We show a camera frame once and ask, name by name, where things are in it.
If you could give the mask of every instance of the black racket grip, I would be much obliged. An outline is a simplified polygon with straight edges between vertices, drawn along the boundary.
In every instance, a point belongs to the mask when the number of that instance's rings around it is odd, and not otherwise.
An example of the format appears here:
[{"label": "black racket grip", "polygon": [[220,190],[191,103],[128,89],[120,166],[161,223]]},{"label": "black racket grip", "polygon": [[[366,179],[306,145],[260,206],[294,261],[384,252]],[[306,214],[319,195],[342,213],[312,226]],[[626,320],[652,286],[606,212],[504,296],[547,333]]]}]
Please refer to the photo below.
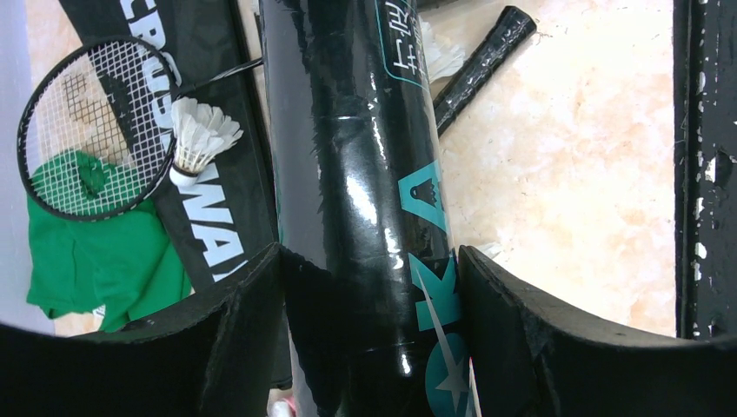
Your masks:
[{"label": "black racket grip", "polygon": [[438,137],[536,30],[537,24],[527,13],[514,6],[504,8],[494,28],[433,101]]}]

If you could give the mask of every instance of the shiny black plastic wrap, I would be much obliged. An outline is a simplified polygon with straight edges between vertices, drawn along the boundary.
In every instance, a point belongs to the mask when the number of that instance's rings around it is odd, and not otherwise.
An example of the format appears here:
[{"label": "shiny black plastic wrap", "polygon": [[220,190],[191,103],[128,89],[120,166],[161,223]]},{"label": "shiny black plastic wrap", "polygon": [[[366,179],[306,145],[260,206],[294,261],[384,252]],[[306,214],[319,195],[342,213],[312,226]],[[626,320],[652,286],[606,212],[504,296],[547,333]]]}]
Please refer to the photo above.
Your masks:
[{"label": "shiny black plastic wrap", "polygon": [[504,8],[494,28],[435,98],[438,136],[442,136],[496,70],[536,30],[537,25],[527,13],[514,6]]},{"label": "shiny black plastic wrap", "polygon": [[414,4],[262,0],[299,415],[466,415],[468,350]]}]

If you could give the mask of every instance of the black bag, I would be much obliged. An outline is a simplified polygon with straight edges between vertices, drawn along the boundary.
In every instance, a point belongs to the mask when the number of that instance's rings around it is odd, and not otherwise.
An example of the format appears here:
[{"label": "black bag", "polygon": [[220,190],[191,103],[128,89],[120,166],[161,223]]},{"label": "black bag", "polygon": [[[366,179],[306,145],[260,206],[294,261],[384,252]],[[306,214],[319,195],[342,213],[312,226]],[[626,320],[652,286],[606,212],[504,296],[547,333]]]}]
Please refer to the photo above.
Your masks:
[{"label": "black bag", "polygon": [[[138,36],[174,64],[182,85],[210,79],[249,60],[235,1],[60,0],[83,43]],[[168,176],[152,196],[164,227],[199,291],[233,274],[274,242],[276,210],[268,142],[251,74],[232,76],[192,94],[221,107],[243,138],[216,158],[199,183],[178,189]],[[291,383],[286,319],[274,383]]]}]

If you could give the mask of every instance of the white wall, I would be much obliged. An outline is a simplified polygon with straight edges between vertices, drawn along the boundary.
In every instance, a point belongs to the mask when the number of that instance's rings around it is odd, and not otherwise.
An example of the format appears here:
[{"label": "white wall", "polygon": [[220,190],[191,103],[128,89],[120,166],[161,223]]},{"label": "white wall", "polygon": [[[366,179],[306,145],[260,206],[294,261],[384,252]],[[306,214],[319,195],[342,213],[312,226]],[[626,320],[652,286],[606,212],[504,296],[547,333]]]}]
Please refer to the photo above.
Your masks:
[{"label": "white wall", "polygon": [[23,0],[3,0],[0,13],[0,321],[41,333],[53,325],[25,302],[30,285],[28,212],[18,174],[18,119],[31,93],[30,59]]}]

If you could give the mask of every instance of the badminton racket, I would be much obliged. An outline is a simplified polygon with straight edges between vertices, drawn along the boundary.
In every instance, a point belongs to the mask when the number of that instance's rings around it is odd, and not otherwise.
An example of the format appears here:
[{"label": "badminton racket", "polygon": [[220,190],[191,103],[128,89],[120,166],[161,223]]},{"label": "badminton racket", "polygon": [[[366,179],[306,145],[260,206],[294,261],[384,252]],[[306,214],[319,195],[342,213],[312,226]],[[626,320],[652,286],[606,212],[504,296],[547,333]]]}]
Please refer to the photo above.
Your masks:
[{"label": "badminton racket", "polygon": [[171,103],[260,64],[243,63],[180,87],[167,59],[137,37],[84,45],[46,75],[23,111],[17,158],[26,191],[40,207],[69,220],[132,210],[171,164]]}]

